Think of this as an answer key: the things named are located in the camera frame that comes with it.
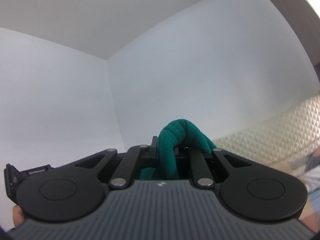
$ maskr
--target hand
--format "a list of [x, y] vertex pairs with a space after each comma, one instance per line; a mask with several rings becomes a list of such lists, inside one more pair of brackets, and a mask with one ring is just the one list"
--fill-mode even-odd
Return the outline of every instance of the hand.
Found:
[[17, 205], [12, 208], [12, 219], [15, 227], [21, 225], [23, 221], [25, 221], [26, 218], [24, 217], [20, 206]]

